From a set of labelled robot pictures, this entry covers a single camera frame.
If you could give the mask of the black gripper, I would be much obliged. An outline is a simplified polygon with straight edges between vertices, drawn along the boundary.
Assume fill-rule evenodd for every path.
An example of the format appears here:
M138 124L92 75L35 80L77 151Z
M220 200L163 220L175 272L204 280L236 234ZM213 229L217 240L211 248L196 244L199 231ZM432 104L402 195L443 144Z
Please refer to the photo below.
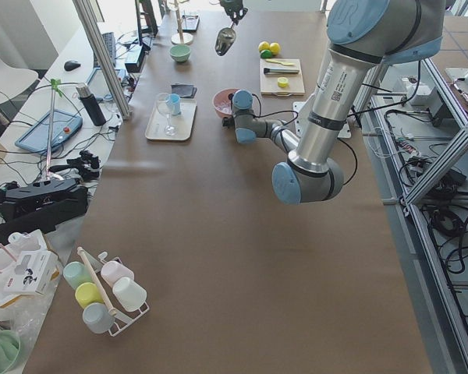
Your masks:
M244 6L243 0L220 0L219 3L234 24L238 24L248 12L248 8Z
M222 119L222 126L223 127L232 127L232 126L234 126L233 117L223 118Z

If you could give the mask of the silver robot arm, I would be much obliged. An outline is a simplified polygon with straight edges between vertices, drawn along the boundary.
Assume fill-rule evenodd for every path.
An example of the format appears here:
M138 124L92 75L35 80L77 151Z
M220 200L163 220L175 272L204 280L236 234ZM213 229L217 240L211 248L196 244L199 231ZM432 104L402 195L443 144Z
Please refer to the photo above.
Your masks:
M269 138L287 154L271 174L280 201L325 201L341 191L343 172L329 154L367 72L381 63L415 62L437 54L445 8L444 1L337 1L327 21L328 56L306 102L310 110L302 136L281 122L256 117L249 91L234 93L238 143Z

